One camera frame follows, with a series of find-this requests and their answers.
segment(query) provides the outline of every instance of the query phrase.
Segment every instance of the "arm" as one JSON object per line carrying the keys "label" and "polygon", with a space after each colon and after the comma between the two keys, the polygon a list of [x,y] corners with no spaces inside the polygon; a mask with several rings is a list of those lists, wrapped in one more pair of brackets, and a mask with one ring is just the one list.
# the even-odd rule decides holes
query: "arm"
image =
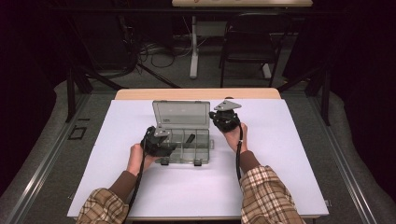
{"label": "arm", "polygon": [[[244,176],[240,180],[244,194],[242,223],[304,223],[298,215],[291,195],[269,166],[261,166],[252,151],[248,150],[248,126],[244,123],[240,154],[240,167]],[[227,143],[236,152],[239,128],[224,133]]]}
{"label": "arm", "polygon": [[[129,205],[126,202],[134,189],[136,177],[143,159],[143,148],[139,144],[131,147],[126,170],[109,189],[95,189],[79,211],[77,223],[122,223],[128,215]],[[157,158],[145,158],[144,171]]]}

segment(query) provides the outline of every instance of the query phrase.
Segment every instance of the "chair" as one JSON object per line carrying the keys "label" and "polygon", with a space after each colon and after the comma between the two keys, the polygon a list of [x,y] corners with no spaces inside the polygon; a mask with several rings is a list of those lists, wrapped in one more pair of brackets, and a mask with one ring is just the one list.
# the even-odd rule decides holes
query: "chair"
{"label": "chair", "polygon": [[291,27],[291,18],[278,13],[241,13],[226,24],[220,63],[223,87],[224,67],[228,63],[273,63],[269,87],[276,73],[282,41]]}

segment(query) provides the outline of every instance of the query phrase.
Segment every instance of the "black curtain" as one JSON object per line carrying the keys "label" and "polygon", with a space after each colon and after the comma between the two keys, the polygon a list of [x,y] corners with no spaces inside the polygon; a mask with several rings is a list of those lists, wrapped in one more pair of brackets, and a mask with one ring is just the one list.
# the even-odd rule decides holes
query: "black curtain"
{"label": "black curtain", "polygon": [[67,60],[59,55],[59,33],[52,27],[59,24],[36,1],[0,3],[0,194],[45,127],[56,101],[53,88],[66,78]]}
{"label": "black curtain", "polygon": [[396,4],[316,0],[314,8],[349,13],[306,20],[283,76],[295,78],[330,58],[331,90],[344,100],[354,146],[396,202]]}

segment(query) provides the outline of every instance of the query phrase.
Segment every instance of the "plaid sleeve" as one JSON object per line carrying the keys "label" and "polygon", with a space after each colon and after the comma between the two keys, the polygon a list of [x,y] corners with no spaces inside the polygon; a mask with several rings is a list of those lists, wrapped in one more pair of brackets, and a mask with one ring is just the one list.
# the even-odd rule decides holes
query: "plaid sleeve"
{"label": "plaid sleeve", "polygon": [[77,223],[122,223],[127,213],[128,204],[115,193],[96,189],[81,207]]}
{"label": "plaid sleeve", "polygon": [[291,195],[269,166],[258,166],[241,179],[242,223],[300,224]]}

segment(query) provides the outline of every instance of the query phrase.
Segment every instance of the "person's left hand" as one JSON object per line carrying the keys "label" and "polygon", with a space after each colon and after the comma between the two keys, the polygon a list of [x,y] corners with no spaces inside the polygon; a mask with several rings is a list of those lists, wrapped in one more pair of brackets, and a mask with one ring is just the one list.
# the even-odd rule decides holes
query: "person's left hand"
{"label": "person's left hand", "polygon": [[[128,160],[128,166],[126,170],[137,176],[139,174],[140,170],[140,164],[142,163],[143,159],[143,148],[140,146],[140,144],[134,144],[131,147],[131,153],[129,155],[129,160]],[[159,159],[159,157],[152,157],[150,155],[147,155],[145,158],[145,167],[143,171],[146,171],[149,166],[155,161]]]}

